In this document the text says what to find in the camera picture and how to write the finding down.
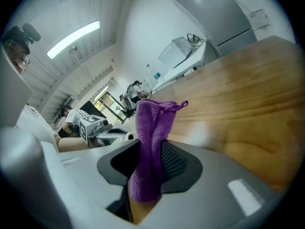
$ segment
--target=wooden tabletop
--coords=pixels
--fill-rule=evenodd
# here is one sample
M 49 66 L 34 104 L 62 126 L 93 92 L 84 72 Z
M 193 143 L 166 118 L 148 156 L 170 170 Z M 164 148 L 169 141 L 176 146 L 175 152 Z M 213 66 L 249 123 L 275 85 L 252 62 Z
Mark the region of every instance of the wooden tabletop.
M 303 67 L 301 49 L 273 36 L 207 64 L 151 99 L 189 101 L 168 139 L 224 153 L 282 191 L 304 154 Z M 131 206 L 135 223 L 151 209 L 134 201 Z

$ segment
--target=ceiling light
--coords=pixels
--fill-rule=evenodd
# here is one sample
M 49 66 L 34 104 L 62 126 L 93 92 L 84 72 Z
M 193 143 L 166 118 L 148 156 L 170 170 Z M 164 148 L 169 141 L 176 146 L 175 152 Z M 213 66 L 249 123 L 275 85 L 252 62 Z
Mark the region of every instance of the ceiling light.
M 77 39 L 90 33 L 91 31 L 99 29 L 100 27 L 100 21 L 96 21 L 71 33 L 69 36 L 62 39 L 59 43 L 52 47 L 50 51 L 47 52 L 48 57 L 50 59 L 54 59 L 57 54 L 59 54 L 64 48 L 69 46 L 71 43 L 75 42 Z
M 106 86 L 95 98 L 94 100 L 97 100 L 99 98 L 99 96 L 106 91 L 106 89 L 108 88 L 108 86 Z

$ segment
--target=person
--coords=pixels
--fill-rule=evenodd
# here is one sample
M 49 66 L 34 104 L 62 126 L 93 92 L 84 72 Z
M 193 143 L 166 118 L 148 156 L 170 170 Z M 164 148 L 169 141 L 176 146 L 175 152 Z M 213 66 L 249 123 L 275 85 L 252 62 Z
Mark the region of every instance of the person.
M 21 31 L 18 26 L 14 26 L 8 30 L 1 39 L 9 60 L 20 75 L 23 74 L 30 64 L 28 57 L 30 54 L 29 42 L 33 43 L 33 41 L 34 39 L 31 37 L 31 31 L 25 33 Z M 57 152 L 83 150 L 88 148 L 81 137 L 61 138 L 52 130 L 40 113 L 28 104 L 24 106 L 16 126 L 31 132 L 40 141 L 51 143 Z M 93 141 L 92 145 L 94 147 L 100 146 L 96 140 Z
M 135 104 L 142 98 L 146 98 L 147 95 L 141 90 L 140 85 L 142 83 L 135 81 L 133 84 L 129 85 L 127 88 L 126 96 L 130 97 L 130 100 Z
M 89 114 L 81 109 L 72 109 L 70 107 L 64 107 L 60 110 L 59 117 L 66 117 L 65 123 L 63 124 L 63 130 L 72 135 L 72 130 L 69 126 L 77 125 L 78 131 L 75 133 L 77 136 L 79 135 L 79 126 L 80 126 L 80 119 L 88 117 Z

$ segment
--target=white desk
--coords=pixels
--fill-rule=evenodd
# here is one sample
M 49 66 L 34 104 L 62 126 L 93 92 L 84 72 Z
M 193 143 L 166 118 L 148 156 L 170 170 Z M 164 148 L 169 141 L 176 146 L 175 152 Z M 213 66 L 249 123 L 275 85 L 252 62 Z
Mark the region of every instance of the white desk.
M 177 67 L 171 69 L 153 88 L 152 93 L 155 93 L 162 88 L 173 83 L 177 77 L 184 75 L 188 70 L 193 67 L 201 66 L 206 51 L 206 42 L 204 42 L 197 50 L 191 53 L 191 55 L 179 64 Z

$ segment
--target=black mesh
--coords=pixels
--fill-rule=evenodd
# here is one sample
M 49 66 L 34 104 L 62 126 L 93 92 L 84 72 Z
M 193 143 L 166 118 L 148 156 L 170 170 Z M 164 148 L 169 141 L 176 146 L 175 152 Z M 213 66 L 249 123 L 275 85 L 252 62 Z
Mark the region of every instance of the black mesh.
M 187 159 L 170 147 L 161 143 L 161 164 L 165 172 L 165 181 L 169 181 L 182 174 L 187 166 Z
M 108 131 L 108 133 L 127 133 L 121 129 L 115 128 Z

